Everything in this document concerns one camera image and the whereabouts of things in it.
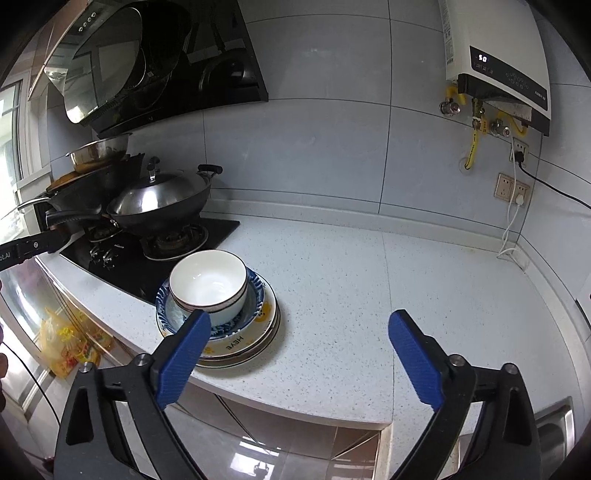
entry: stove knob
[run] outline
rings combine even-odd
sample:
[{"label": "stove knob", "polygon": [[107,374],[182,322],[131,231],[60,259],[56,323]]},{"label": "stove knob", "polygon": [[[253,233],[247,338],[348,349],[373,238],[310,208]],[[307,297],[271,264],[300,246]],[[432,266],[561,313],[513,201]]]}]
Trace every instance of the stove knob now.
[{"label": "stove knob", "polygon": [[109,248],[107,252],[103,255],[103,267],[107,268],[108,270],[113,268],[115,266],[113,260],[116,256],[117,255],[115,255],[113,249]]},{"label": "stove knob", "polygon": [[90,259],[96,263],[100,260],[99,258],[99,254],[100,254],[100,248],[99,245],[95,245],[94,247],[92,247],[90,249]]}]

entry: pan handle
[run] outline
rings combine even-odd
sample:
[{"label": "pan handle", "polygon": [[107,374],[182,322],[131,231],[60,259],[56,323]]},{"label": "pan handle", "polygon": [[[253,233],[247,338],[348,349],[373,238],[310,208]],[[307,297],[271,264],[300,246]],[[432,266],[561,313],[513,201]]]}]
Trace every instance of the pan handle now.
[{"label": "pan handle", "polygon": [[27,200],[26,202],[22,202],[20,205],[17,205],[14,210],[22,210],[29,205],[35,205],[36,203],[48,202],[50,197],[39,197],[36,199]]},{"label": "pan handle", "polygon": [[223,172],[223,168],[221,168],[219,165],[202,164],[197,167],[197,171],[208,171],[211,172],[213,175],[220,175]]},{"label": "pan handle", "polygon": [[78,220],[100,220],[103,217],[102,208],[95,210],[62,210],[61,212],[47,212],[45,222],[48,228],[66,222]]}]

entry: white bowl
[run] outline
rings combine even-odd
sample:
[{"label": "white bowl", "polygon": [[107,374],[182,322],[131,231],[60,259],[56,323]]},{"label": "white bowl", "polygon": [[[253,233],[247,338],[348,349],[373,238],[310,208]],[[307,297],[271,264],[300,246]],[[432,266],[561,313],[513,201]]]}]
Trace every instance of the white bowl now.
[{"label": "white bowl", "polygon": [[244,292],[229,307],[226,307],[222,310],[218,310],[217,312],[208,312],[209,313],[209,320],[212,323],[212,327],[217,327],[218,325],[223,325],[224,323],[229,322],[232,320],[236,315],[240,313],[242,307],[246,302],[246,294],[248,293],[248,288],[244,289]]},{"label": "white bowl", "polygon": [[[183,310],[200,309],[230,321],[246,299],[246,266],[224,250],[203,250],[178,262],[170,274],[170,291]],[[212,326],[221,325],[211,318]]]}]

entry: white countertop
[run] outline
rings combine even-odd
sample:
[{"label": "white countertop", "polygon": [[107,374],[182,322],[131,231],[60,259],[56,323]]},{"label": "white countertop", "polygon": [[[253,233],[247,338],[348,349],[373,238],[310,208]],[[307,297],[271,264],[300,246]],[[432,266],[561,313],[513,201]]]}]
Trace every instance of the white countertop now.
[{"label": "white countertop", "polygon": [[[563,338],[528,277],[489,251],[394,233],[248,216],[220,246],[272,285],[282,326],[252,361],[196,369],[191,381],[227,398],[297,419],[383,427],[394,421],[404,458],[426,426],[422,405],[387,335],[389,314],[408,310],[448,353],[499,368],[516,363],[534,410],[580,390]],[[136,351],[162,336],[154,307],[59,254],[39,260],[107,330]],[[466,430],[473,428],[475,414]]]}]

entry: water heater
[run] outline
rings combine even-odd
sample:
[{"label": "water heater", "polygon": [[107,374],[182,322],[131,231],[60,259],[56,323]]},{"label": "water heater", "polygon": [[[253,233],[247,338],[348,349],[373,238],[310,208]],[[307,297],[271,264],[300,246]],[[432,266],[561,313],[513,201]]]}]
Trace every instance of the water heater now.
[{"label": "water heater", "polygon": [[540,32],[525,0],[439,0],[446,77],[544,135],[550,81]]}]

